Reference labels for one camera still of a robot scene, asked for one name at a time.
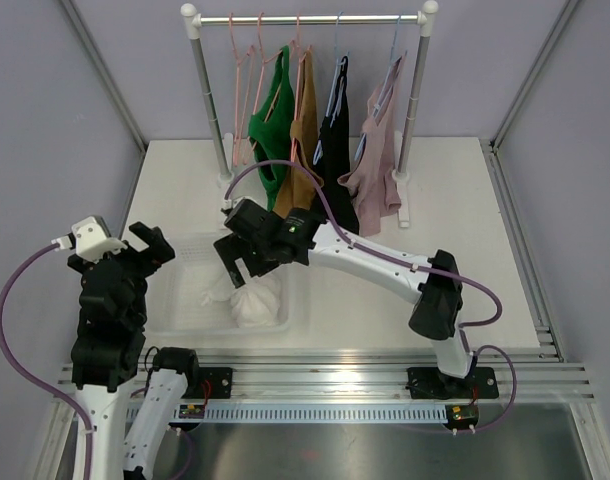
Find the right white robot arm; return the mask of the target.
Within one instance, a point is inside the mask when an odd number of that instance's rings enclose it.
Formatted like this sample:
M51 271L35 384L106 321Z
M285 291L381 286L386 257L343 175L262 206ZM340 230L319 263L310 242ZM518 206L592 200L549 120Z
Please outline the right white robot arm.
M282 265L319 266L378 285L412 304L409 328L430 341L437 365L408 373L414 399L469 399L483 395L486 377L458 329L464 281L444 250L412 255L344 232L331 220L301 208L287 216L245 198L225 210L228 235L214 248L235 288Z

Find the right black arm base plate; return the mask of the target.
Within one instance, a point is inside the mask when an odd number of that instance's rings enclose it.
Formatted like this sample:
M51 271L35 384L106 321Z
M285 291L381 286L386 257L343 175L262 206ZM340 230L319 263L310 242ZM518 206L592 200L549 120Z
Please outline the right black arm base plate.
M443 374L437 367L410 367L407 376L407 389L412 399L445 401L499 397L496 376L490 367L475 367L463 379Z

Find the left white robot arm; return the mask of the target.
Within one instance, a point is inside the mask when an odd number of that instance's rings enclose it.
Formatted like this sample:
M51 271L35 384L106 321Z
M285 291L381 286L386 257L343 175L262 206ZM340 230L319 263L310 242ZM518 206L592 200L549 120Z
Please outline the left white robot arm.
M160 228L129 227L146 245L138 251L111 235L102 218L72 227L71 269L81 275L79 324L71 351L79 432L90 453L77 458L84 479L150 479L176 404L200 388L194 351L164 347L154 356L145 398L125 425L145 343L148 277L175 257Z

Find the pink wire hanger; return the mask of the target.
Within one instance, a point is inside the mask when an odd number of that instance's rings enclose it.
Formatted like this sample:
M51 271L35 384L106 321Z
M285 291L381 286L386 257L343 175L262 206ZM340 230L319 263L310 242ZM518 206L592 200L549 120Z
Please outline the pink wire hanger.
M240 146L244 129L244 120L246 119L247 107L250 96L256 49L255 46L251 44L247 48L245 53L241 53L238 50L234 36L233 14L229 15L228 28L235 60L234 133L232 166L236 168L240 163Z

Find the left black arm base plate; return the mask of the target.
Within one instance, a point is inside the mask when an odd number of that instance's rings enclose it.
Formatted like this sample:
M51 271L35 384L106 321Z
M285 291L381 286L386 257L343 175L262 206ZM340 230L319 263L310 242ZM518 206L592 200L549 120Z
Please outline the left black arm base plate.
M199 367L190 380L183 399L230 399L233 386L233 369L229 367Z

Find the white tank top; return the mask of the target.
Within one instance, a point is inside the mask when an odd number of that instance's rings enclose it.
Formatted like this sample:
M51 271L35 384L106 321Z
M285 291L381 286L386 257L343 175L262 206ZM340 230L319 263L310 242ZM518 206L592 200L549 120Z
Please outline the white tank top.
M228 304L239 328L273 327L279 323L281 290L281 282L273 273L251 277L240 288L223 274L201 292L199 300L201 306Z

